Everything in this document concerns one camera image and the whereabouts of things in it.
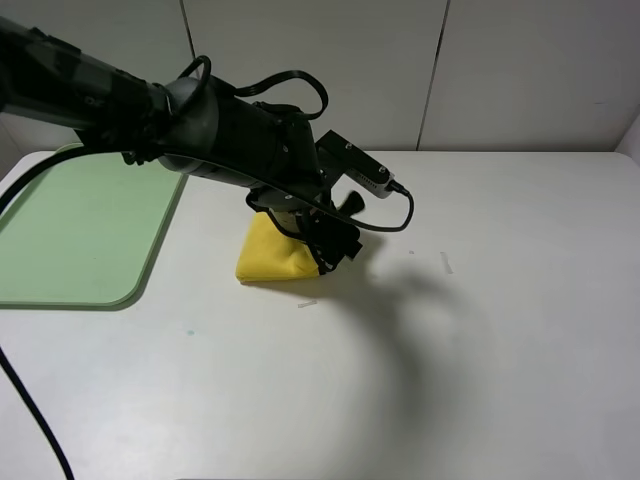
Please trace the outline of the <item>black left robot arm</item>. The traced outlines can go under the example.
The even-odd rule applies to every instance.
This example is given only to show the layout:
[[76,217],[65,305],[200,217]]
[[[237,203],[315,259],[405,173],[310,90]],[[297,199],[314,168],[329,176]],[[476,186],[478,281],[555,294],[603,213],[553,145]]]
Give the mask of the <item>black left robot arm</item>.
[[166,169],[247,190],[247,205],[276,230],[304,243],[321,273],[361,250],[350,219],[364,207],[350,194],[331,198],[336,178],[320,163],[312,115],[259,95],[289,80],[324,86],[289,70],[246,87],[195,58],[173,82],[137,78],[36,28],[1,23],[1,108],[70,128],[87,151],[122,154],[128,164],[156,161]]

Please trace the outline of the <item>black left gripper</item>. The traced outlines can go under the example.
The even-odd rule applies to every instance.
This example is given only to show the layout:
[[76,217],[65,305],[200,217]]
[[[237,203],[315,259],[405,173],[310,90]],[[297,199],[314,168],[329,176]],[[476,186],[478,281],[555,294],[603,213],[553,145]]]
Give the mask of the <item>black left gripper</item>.
[[[311,207],[274,212],[259,206],[257,199],[258,193],[250,192],[245,201],[254,212],[265,213],[281,235],[305,245],[320,275],[335,271],[344,259],[353,260],[360,252],[360,230],[354,225]],[[364,199],[357,191],[350,191],[337,207],[337,213],[344,218],[352,218],[364,210]]]

